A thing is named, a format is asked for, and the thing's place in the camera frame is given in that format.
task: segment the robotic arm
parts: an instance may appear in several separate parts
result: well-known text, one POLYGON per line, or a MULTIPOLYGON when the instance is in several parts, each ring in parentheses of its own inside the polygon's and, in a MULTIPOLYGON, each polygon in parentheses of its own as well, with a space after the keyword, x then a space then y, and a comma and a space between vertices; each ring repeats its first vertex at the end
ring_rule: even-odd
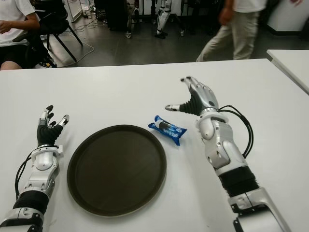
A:
POLYGON ((238 217, 237 232, 290 232, 290 228, 264 188, 260 188, 248 164, 233 140, 228 119, 219 112, 213 91, 192 77, 181 79, 191 93, 182 105, 168 105, 167 110, 199 116, 197 128, 205 141, 205 154, 213 166, 228 202, 238 217))
POLYGON ((62 154, 62 146, 55 146, 55 141, 69 122, 65 115, 56 125, 49 120, 54 116, 53 106, 47 107, 39 120, 37 129, 38 148, 35 149, 18 170, 15 182, 16 199, 13 209, 0 224, 0 232, 41 232, 44 214, 55 186, 55 178, 59 173, 58 159, 62 154), (31 160, 31 175, 25 187, 19 193, 19 173, 31 160))

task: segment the hand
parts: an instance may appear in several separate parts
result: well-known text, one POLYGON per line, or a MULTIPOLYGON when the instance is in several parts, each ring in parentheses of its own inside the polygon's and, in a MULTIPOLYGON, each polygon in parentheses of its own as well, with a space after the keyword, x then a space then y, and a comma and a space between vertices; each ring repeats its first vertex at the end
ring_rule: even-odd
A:
POLYGON ((214 108, 218 110, 218 101, 213 91, 208 87, 197 81, 193 77, 181 79, 189 87, 191 93, 191 100, 182 105, 167 105, 166 110, 181 111, 188 114, 200 116, 202 111, 207 108, 214 108))
POLYGON ((234 11, 230 8, 223 8, 220 13, 219 21, 223 26, 226 26, 233 18, 234 11))
POLYGON ((0 20, 0 34, 4 34, 9 32, 12 29, 12 24, 10 21, 2 21, 0 20))
POLYGON ((295 3, 295 6, 298 6, 299 4, 301 4, 304 0, 290 0, 291 3, 295 3))
POLYGON ((49 120, 54 116, 54 113, 50 112, 53 110, 53 106, 48 106, 42 113, 37 130, 37 138, 39 146, 42 145, 54 145, 56 139, 61 134, 65 125, 69 122, 70 117, 64 115, 62 120, 56 125, 53 121, 48 125, 49 120))

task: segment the round tray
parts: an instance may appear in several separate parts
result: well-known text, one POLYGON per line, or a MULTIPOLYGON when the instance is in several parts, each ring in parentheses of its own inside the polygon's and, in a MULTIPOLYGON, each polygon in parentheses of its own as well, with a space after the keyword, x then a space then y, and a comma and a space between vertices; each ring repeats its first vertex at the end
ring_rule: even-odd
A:
POLYGON ((76 149, 67 181, 82 208, 114 217, 147 204, 159 191, 166 167, 164 149, 153 134, 119 125, 94 133, 76 149))

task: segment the white desk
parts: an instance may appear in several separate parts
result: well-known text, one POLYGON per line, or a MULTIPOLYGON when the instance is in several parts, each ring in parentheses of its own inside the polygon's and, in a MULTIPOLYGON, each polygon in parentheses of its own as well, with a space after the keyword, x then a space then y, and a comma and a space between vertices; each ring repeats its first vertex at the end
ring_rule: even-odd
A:
MULTIPOLYGON (((64 145, 65 155, 45 214, 46 232, 233 232, 235 215, 205 158, 204 144, 195 128, 196 117, 164 110, 166 104, 190 98, 180 82, 188 75, 209 85, 221 106, 232 104, 249 119, 254 147, 247 160, 253 173, 292 231, 306 231, 309 98, 266 59, 1 71, 0 216, 15 202, 15 173, 36 146, 38 117, 53 104, 55 119, 69 114, 70 122, 57 141, 64 145), (97 217, 80 208, 66 182, 68 163, 78 145, 112 125, 148 129, 157 114, 188 129, 180 147, 152 131, 162 143, 168 162, 167 178, 158 197, 120 218, 97 217)), ((244 150, 247 131, 239 119, 229 117, 236 143, 244 150)), ((21 183, 27 175, 29 166, 21 183)))
POLYGON ((272 63, 309 95, 309 50, 268 50, 272 63))

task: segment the grey floor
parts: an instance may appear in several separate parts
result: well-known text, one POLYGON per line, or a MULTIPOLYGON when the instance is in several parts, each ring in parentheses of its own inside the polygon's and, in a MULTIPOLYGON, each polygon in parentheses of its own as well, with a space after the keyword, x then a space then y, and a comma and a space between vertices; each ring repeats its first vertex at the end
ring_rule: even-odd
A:
MULTIPOLYGON (((90 23, 93 19, 80 18, 73 24, 75 28, 90 23)), ((159 63, 194 62, 204 45, 211 39, 203 26, 197 29, 196 35, 186 33, 180 36, 180 29, 175 22, 169 21, 165 31, 169 34, 164 40, 154 37, 156 25, 151 23, 138 23, 134 25, 132 38, 125 37, 123 31, 110 31, 107 26, 85 28, 78 32, 79 38, 95 48, 76 64, 58 43, 51 37, 51 55, 58 67, 87 67, 87 66, 113 66, 113 65, 139 65, 159 63)), ((80 59, 92 49, 87 45, 83 47, 68 32, 60 36, 69 50, 80 59)), ((309 42, 298 39, 297 36, 274 36, 266 29, 260 29, 252 58, 269 58, 268 49, 309 49, 309 42)), ((233 45, 219 51, 212 60, 232 59, 233 45)))

